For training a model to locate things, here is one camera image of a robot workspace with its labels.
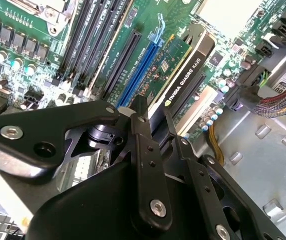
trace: nvidia logo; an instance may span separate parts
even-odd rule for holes
[[[168,107],[168,106],[170,106],[171,105],[171,101],[170,100],[167,100],[166,102],[165,102],[165,107]]]

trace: blue pcie slot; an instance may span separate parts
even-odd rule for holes
[[[153,62],[159,48],[160,47],[153,42],[148,45],[144,56],[138,64],[138,67],[136,68],[132,77],[129,79],[122,95],[116,103],[116,108],[127,107],[134,93],[136,92],[138,85],[144,77],[144,74],[146,73],[148,67]]]

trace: silver screw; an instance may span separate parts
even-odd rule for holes
[[[214,161],[212,158],[208,157],[207,160],[208,160],[211,164],[215,164],[215,161]]]
[[[111,114],[113,114],[113,113],[115,112],[111,107],[107,107],[106,110],[107,110],[108,112],[110,112]]]
[[[5,126],[1,129],[0,134],[6,139],[18,140],[23,137],[24,132],[19,126]]]
[[[186,140],[186,139],[184,139],[184,138],[181,138],[181,142],[182,142],[183,144],[185,144],[185,145],[188,145],[187,140]]]
[[[150,204],[152,212],[159,216],[160,218],[163,218],[166,216],[166,207],[160,200],[152,200]]]
[[[217,231],[217,234],[221,237],[221,239],[230,240],[228,231],[222,225],[217,225],[216,231]]]
[[[139,117],[138,117],[138,120],[141,121],[142,123],[146,122],[146,119],[143,118],[142,116],[139,116]]]

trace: pcie slot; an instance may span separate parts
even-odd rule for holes
[[[92,5],[92,1],[84,1],[84,5],[82,6],[79,19],[77,20],[76,29],[72,33],[73,34],[72,38],[69,40],[70,44],[66,48],[64,59],[60,67],[62,71],[66,70],[66,68],[68,67],[68,65],[70,64],[72,60],[72,56],[77,47],[78,40],[82,32],[84,31],[84,25],[87,19],[88,12],[91,8],[91,5]]]
[[[151,42],[140,61],[136,71],[134,72],[133,76],[128,81],[121,97],[119,98],[119,101],[116,104],[116,108],[118,107],[126,107],[132,97],[132,95],[135,93],[136,88],[138,87],[142,77],[144,77],[144,74],[146,73],[148,67],[151,65],[152,61],[154,60],[157,51],[159,49],[159,46]]]
[[[90,42],[93,39],[95,39],[96,41],[98,40],[98,37],[96,35],[97,33],[96,28],[100,21],[100,16],[102,15],[104,11],[104,7],[103,7],[105,5],[104,2],[106,2],[106,0],[100,0],[100,2],[97,3],[98,6],[94,9],[94,12],[92,13],[93,18],[89,24],[86,36],[84,38],[85,42],[83,42],[81,48],[78,50],[78,54],[80,55],[75,57],[75,61],[71,65],[71,70],[73,73],[77,73],[81,69],[81,64],[83,60],[85,59],[86,54],[88,53]]]
[[[123,2],[122,10],[119,13],[118,8],[121,4],[121,2],[124,0],[118,0],[114,3],[113,8],[110,11],[110,16],[108,17],[108,22],[104,25],[102,31],[100,32],[100,36],[97,37],[97,40],[94,42],[94,47],[91,54],[88,55],[88,58],[85,60],[86,64],[83,66],[82,70],[80,71],[82,73],[81,79],[79,80],[79,84],[83,85],[83,87],[87,87],[86,80],[90,81],[92,80],[94,74],[96,73],[96,69],[98,68],[99,63],[101,62],[101,58],[106,54],[106,49],[108,47],[108,42],[110,41],[112,34],[109,34],[109,32],[113,32],[114,29],[118,26],[117,23],[119,23],[120,18],[123,15],[123,12],[126,10],[126,7],[130,0],[126,0]]]
[[[113,70],[111,74],[109,75],[105,86],[103,87],[102,96],[101,96],[102,99],[105,100],[106,98],[108,98],[109,94],[113,90],[129,58],[131,57],[134,49],[136,48],[140,38],[141,38],[141,34],[133,30],[129,38],[126,41],[125,47],[122,53],[120,54],[120,57],[117,60],[115,66],[113,67]]]

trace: cable bundle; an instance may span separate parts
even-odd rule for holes
[[[254,112],[269,119],[286,115],[286,91],[275,97],[261,98]]]

